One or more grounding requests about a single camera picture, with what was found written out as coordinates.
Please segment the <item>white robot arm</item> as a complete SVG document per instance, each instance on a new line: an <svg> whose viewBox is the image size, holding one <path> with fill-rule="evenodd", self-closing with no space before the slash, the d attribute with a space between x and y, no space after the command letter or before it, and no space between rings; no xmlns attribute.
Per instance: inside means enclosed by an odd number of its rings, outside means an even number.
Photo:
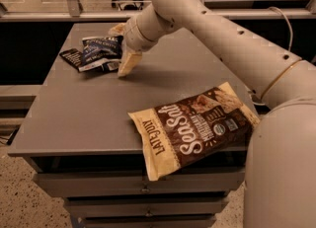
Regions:
<svg viewBox="0 0 316 228"><path fill-rule="evenodd" d="M146 51L185 28L267 107L249 144L244 228L316 228L316 66L207 9L203 0L151 0L123 27Z"/></svg>

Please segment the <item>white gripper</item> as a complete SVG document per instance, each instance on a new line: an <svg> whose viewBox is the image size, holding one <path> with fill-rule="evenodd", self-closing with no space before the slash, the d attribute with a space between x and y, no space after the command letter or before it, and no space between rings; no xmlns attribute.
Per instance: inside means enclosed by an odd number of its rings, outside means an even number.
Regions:
<svg viewBox="0 0 316 228"><path fill-rule="evenodd" d="M127 76L142 59L141 51L148 51L156 41L149 40L140 31L137 25L137 17L131 17L126 23L119 23L109 29L110 36L124 36L126 48L122 54L118 68L118 76Z"/></svg>

